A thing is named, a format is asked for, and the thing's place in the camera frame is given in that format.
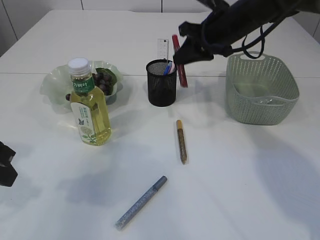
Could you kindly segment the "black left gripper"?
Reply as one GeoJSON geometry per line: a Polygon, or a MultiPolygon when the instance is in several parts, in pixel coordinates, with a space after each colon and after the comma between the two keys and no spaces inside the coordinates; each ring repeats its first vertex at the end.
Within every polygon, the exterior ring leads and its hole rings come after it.
{"type": "Polygon", "coordinates": [[[4,187],[12,187],[18,173],[12,166],[12,160],[16,152],[9,146],[0,142],[0,185],[4,187]]]}

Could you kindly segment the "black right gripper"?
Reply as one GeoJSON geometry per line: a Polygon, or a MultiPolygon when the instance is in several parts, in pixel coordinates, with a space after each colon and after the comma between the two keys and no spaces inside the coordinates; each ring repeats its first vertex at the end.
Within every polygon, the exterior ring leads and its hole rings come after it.
{"type": "Polygon", "coordinates": [[[202,23],[183,22],[179,34],[185,37],[182,46],[173,55],[176,65],[212,61],[214,55],[228,57],[246,52],[265,38],[287,17],[296,12],[298,0],[238,0],[228,5],[223,0],[207,2],[212,9],[202,23]],[[232,48],[232,44],[256,29],[260,35],[248,44],[232,48]]]}

